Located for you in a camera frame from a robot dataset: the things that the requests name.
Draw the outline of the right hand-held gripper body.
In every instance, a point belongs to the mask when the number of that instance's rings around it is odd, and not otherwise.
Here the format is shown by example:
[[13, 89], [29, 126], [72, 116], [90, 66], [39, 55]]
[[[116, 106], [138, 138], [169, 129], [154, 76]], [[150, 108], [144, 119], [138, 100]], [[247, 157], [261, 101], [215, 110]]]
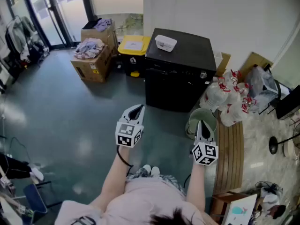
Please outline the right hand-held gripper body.
[[191, 154], [196, 164], [212, 165], [218, 160], [218, 146], [214, 137], [209, 139], [195, 138]]

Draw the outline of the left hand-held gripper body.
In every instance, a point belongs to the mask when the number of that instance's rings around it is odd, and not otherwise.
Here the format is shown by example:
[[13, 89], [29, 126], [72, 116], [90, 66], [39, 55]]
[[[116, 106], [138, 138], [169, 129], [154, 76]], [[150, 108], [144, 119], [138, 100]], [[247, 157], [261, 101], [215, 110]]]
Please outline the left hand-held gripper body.
[[133, 148], [142, 136], [143, 125], [132, 123], [117, 122], [115, 129], [115, 141], [119, 146]]

